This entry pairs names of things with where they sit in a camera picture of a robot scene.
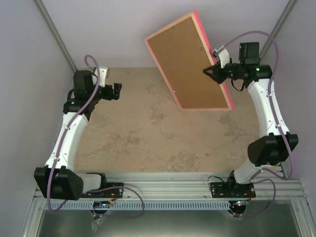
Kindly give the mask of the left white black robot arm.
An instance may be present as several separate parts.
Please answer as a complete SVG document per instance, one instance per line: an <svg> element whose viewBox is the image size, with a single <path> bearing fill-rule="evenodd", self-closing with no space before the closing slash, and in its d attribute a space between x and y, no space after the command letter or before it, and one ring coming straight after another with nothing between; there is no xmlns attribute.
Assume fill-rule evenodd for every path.
<svg viewBox="0 0 316 237"><path fill-rule="evenodd" d="M63 121L56 145L43 167L37 167L34 178L45 198L78 200L92 191L97 197L108 192L102 173L76 173L75 157L80 138L95 106L100 100L118 100L122 85L105 83L107 67L76 71L74 87L63 106Z"/></svg>

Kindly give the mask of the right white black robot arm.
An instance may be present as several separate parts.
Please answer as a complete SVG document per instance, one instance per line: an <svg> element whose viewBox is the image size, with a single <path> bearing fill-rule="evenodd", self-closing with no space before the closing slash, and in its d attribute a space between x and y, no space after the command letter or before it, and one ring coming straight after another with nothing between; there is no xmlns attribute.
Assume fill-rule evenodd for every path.
<svg viewBox="0 0 316 237"><path fill-rule="evenodd" d="M247 147L248 159L233 170L226 181L210 182L213 198L255 197L252 180L263 171L287 160L298 144L298 136L290 133L281 115L272 80L272 69L262 65L259 43L246 42L239 45L238 63L233 63L228 51L222 46L212 51L217 62L203 70L216 83L230 79L243 81L255 106L259 121L259 139Z"/></svg>

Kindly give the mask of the left controller circuit board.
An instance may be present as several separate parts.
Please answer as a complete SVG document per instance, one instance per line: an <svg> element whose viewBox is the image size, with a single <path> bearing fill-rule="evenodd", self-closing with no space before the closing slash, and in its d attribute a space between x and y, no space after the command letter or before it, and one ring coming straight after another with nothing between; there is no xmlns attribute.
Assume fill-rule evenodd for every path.
<svg viewBox="0 0 316 237"><path fill-rule="evenodd" d="M93 208L111 208L115 204L115 200L103 200L103 201L95 201L93 203Z"/></svg>

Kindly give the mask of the controller circuit board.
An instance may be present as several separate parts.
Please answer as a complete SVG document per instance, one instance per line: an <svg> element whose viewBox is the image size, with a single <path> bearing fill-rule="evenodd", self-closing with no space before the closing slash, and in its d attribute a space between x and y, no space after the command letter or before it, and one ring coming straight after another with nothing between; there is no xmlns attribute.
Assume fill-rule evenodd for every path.
<svg viewBox="0 0 316 237"><path fill-rule="evenodd" d="M232 206L244 206L249 204L250 199L234 200Z"/></svg>
<svg viewBox="0 0 316 237"><path fill-rule="evenodd" d="M95 201L93 203L93 208L111 208L115 204L115 200L103 200L103 201Z"/></svg>

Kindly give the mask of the right controller circuit board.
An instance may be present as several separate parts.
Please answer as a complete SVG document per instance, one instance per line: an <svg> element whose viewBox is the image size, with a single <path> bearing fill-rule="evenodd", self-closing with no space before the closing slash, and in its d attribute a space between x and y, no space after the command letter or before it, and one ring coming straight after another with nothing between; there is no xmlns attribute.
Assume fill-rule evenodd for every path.
<svg viewBox="0 0 316 237"><path fill-rule="evenodd" d="M250 199L234 200L232 206L244 206L249 204Z"/></svg>

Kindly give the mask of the right aluminium corner post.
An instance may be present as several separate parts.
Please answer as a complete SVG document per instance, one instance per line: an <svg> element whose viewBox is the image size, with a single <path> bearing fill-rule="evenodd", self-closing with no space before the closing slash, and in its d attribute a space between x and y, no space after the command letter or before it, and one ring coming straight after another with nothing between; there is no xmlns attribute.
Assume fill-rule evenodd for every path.
<svg viewBox="0 0 316 237"><path fill-rule="evenodd" d="M259 52L259 57L261 59L264 59L265 55L268 53L268 50L271 46L274 47L275 53L276 53L276 60L275 64L271 66L271 69L273 70L275 66L278 66L278 61L279 61L279 47L277 45L276 39L278 34L281 32L281 29L283 28L285 22L287 21L289 15L291 12L294 10L297 0L289 0L288 3L286 4L282 14L278 18L273 30L271 31L270 34L262 31L255 31L253 34L259 34L267 37L267 40L265 41L262 49Z"/></svg>

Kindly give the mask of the aluminium corner post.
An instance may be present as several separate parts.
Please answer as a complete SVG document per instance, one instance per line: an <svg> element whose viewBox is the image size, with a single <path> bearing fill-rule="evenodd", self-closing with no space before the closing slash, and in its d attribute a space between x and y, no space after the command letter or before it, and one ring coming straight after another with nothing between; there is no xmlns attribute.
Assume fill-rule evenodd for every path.
<svg viewBox="0 0 316 237"><path fill-rule="evenodd" d="M66 47L66 45L64 44L48 10L46 9L44 3L42 0L34 0L33 1L35 6L37 7L41 17L43 18L45 24L47 25L49 31L51 32L55 42L57 43L60 51L62 52L64 58L66 59L67 63L69 64L70 68L72 69L73 72L75 72L77 70L77 67Z"/></svg>
<svg viewBox="0 0 316 237"><path fill-rule="evenodd" d="M271 66L271 69L273 70L275 66L278 66L278 61L279 61L279 47L277 45L276 39L278 34L281 32L281 29L283 28L285 22L287 21L289 15L291 12L294 10L297 0L289 0L288 3L286 4L282 14L278 18L273 30L271 31L270 34L262 31L255 31L253 34L259 34L267 37L267 40L265 41L262 49L259 52L259 57L261 59L264 59L265 55L268 53L268 50L271 46L274 47L275 53L276 53L276 60L275 64Z"/></svg>

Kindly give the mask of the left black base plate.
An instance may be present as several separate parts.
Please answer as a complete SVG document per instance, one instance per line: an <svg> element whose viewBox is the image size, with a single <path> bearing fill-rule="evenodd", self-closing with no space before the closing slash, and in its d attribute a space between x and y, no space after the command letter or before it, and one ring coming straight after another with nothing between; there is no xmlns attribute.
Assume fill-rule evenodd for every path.
<svg viewBox="0 0 316 237"><path fill-rule="evenodd" d="M121 182L109 182L106 184L102 184L100 189L116 187L116 186L124 186L124 183ZM81 195L81 198L109 198L109 199L117 199L122 198L123 196L123 189L122 188L115 188L110 189L98 193L84 193Z"/></svg>

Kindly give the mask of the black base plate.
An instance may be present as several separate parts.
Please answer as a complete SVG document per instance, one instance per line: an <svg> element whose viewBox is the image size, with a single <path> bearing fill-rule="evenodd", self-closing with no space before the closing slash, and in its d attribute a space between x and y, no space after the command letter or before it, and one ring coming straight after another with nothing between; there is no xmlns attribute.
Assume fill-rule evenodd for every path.
<svg viewBox="0 0 316 237"><path fill-rule="evenodd" d="M209 183L210 191L213 198L255 198L256 193L254 185L236 184L229 186L224 182Z"/></svg>
<svg viewBox="0 0 316 237"><path fill-rule="evenodd" d="M102 184L100 189L116 187L116 186L124 186L124 183L121 182L109 182L106 184ZM81 198L109 198L109 199L117 199L122 198L123 196L123 189L122 188L115 188L110 189L98 193L84 193L81 195Z"/></svg>

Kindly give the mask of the left aluminium corner post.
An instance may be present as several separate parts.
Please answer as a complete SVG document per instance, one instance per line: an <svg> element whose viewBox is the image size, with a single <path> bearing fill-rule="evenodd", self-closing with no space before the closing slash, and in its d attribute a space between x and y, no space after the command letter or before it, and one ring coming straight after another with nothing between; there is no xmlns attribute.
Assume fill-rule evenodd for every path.
<svg viewBox="0 0 316 237"><path fill-rule="evenodd" d="M62 52L64 58L66 59L67 63L69 64L70 68L72 69L73 72L75 72L77 70L77 67L66 47L66 45L64 44L48 10L46 9L44 3L42 0L34 0L33 1L35 6L37 7L41 17L43 18L45 24L47 25L49 31L51 32L55 42L57 43L60 51Z"/></svg>

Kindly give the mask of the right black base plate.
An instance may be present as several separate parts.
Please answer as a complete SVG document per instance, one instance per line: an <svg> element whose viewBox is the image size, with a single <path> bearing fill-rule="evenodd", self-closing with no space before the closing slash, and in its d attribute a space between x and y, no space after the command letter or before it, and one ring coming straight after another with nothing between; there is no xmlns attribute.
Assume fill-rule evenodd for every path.
<svg viewBox="0 0 316 237"><path fill-rule="evenodd" d="M236 184L229 186L224 182L209 183L210 191L213 198L255 198L256 193L254 185Z"/></svg>

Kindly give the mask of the aluminium mounting rail bed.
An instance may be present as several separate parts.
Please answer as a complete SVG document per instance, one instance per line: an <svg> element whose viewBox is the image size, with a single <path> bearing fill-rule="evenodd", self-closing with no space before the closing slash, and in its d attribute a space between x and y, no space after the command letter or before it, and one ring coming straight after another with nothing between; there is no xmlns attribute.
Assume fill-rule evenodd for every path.
<svg viewBox="0 0 316 237"><path fill-rule="evenodd" d="M98 193L110 189L122 188L123 196L117 199L189 200L202 198L214 199L208 184L210 182L226 181L230 172L106 172L102 174L105 175L107 183L121 182L124 183L124 186L91 190L87 193ZM299 182L295 180L288 181L285 178L285 172L279 164L271 167L270 171L263 171L257 175L252 180L252 184L254 185L256 198L268 198L273 195L278 197L296 196L299 198L303 196L302 191L298 187ZM110 200L109 198L87 199Z"/></svg>

